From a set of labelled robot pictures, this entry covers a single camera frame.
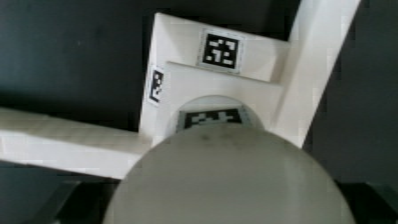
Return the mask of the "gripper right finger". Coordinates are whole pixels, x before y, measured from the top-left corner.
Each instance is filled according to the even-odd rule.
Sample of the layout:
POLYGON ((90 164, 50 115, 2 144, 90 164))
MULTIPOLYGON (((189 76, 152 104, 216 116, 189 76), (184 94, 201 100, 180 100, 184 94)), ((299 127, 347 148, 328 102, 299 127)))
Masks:
POLYGON ((398 192, 383 184, 338 184, 358 224, 398 224, 398 192))

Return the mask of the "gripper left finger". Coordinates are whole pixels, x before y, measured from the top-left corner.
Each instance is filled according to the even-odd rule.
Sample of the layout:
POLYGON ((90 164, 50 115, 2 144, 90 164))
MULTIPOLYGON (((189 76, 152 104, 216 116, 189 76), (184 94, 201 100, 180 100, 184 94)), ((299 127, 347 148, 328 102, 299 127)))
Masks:
POLYGON ((102 224, 120 181, 66 181, 24 224, 102 224))

